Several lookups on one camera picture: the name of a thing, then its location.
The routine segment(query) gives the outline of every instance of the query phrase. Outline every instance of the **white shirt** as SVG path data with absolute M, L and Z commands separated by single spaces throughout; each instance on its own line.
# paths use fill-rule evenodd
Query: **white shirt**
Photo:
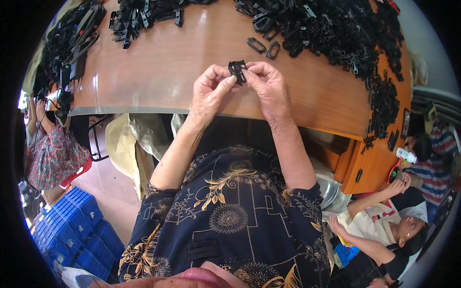
M 338 222 L 346 229 L 349 234 L 381 242 L 384 246 L 395 244 L 396 240 L 390 230 L 390 223 L 399 224 L 399 213 L 389 200 L 392 208 L 377 203 L 367 207 L 351 218 L 349 211 L 346 209 L 338 215 Z

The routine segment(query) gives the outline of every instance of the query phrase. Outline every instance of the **floor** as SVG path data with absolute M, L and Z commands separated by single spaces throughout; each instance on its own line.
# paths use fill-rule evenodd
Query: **floor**
M 96 128 L 98 144 L 103 156 L 107 155 L 104 144 L 107 123 Z M 95 152 L 93 133 L 90 133 L 90 144 L 91 150 Z M 131 178 L 118 171 L 107 158 L 93 162 L 91 169 L 76 178 L 72 185 L 96 198 L 104 219 L 112 224 L 120 240 L 127 246 L 141 207 Z

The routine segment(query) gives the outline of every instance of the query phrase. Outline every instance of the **floral shirt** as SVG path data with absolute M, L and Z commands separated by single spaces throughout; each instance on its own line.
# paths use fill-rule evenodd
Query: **floral shirt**
M 284 189 L 278 159 L 245 146 L 196 158 L 182 189 L 149 185 L 120 281 L 210 261 L 250 287 L 327 287 L 319 185 Z
M 88 149 L 80 146 L 68 129 L 57 126 L 50 135 L 38 129 L 34 137 L 28 180 L 38 190 L 55 188 L 89 158 Z

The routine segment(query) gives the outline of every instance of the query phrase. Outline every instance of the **white bottle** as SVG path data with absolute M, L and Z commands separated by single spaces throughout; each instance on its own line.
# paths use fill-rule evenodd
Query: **white bottle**
M 415 164 L 418 162 L 418 158 L 413 153 L 403 148 L 397 148 L 396 156 L 398 158 L 402 158 L 403 160 L 406 160 L 409 163 Z

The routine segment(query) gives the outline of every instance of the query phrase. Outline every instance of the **lip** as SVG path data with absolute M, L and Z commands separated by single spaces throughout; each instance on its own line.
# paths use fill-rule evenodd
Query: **lip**
M 198 268 L 198 267 L 189 268 L 186 271 L 179 273 L 173 277 L 196 279 L 196 280 L 201 280 L 201 281 L 211 283 L 217 287 L 223 286 L 222 282 L 220 281 L 222 280 L 220 277 L 218 277 L 216 274 L 214 274 L 210 270 Z

